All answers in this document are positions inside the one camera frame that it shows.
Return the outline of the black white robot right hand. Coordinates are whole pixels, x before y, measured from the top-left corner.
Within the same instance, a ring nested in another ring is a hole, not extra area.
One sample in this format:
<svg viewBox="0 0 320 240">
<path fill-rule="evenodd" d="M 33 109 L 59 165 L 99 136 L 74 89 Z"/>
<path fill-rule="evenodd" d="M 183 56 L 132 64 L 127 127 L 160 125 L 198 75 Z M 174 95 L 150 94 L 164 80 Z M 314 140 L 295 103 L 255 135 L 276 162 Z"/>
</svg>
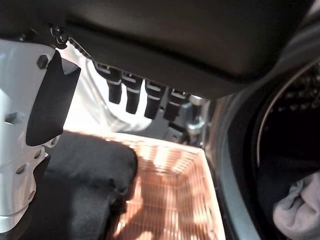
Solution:
<svg viewBox="0 0 320 240">
<path fill-rule="evenodd" d="M 5 45 L 62 46 L 201 97 L 224 97 L 312 60 L 312 0 L 3 0 Z"/>
</svg>

